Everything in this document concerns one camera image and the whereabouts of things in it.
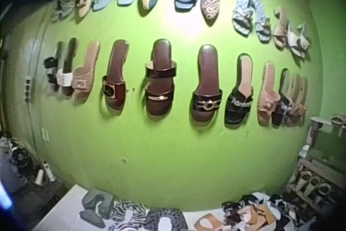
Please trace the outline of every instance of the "painted wall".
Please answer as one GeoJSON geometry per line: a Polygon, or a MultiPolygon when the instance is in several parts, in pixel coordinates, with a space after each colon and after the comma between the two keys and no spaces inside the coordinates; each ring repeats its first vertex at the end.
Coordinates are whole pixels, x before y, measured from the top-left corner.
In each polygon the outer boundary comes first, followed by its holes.
{"type": "MultiPolygon", "coordinates": [[[[310,0],[321,42],[323,60],[323,97],[321,116],[346,112],[346,34],[344,0],[310,0]]],[[[320,131],[316,148],[322,156],[346,172],[346,133],[339,136],[338,130],[324,127],[320,131]]]]}
{"type": "Polygon", "coordinates": [[[16,26],[10,37],[6,71],[9,126],[67,182],[103,189],[148,206],[207,209],[254,190],[280,192],[296,164],[308,122],[303,127],[277,130],[258,125],[256,102],[263,65],[274,61],[276,89],[285,67],[308,78],[309,117],[321,108],[322,58],[305,0],[263,2],[273,25],[277,22],[273,9],[279,5],[289,11],[292,27],[307,22],[312,41],[309,59],[295,61],[288,50],[278,51],[273,42],[261,44],[254,32],[248,38],[238,35],[231,22],[235,0],[221,0],[221,12],[213,27],[206,25],[198,6],[187,14],[176,13],[173,0],[159,0],[146,17],[138,13],[137,2],[119,8],[112,0],[106,9],[89,13],[78,24],[72,16],[50,24],[54,4],[45,6],[16,26]],[[101,42],[94,88],[84,105],[74,105],[73,100],[50,93],[42,66],[43,60],[54,53],[57,41],[67,42],[71,37],[79,40],[75,67],[83,64],[91,39],[101,42]],[[130,91],[119,115],[106,108],[100,89],[112,44],[120,38],[130,44],[123,70],[130,91]],[[142,82],[152,44],[159,38],[171,42],[172,59],[178,69],[170,113],[152,120],[142,103],[142,82]],[[198,128],[190,121],[189,107],[198,85],[198,49],[207,43],[218,50],[224,97],[215,120],[208,127],[198,128]],[[223,114],[227,95],[236,82],[236,58],[242,52],[253,59],[255,103],[246,125],[232,130],[225,128],[223,114]],[[36,148],[23,104],[23,82],[28,72],[35,77],[29,111],[36,148]],[[41,127],[49,132],[50,142],[42,140],[41,127]]]}

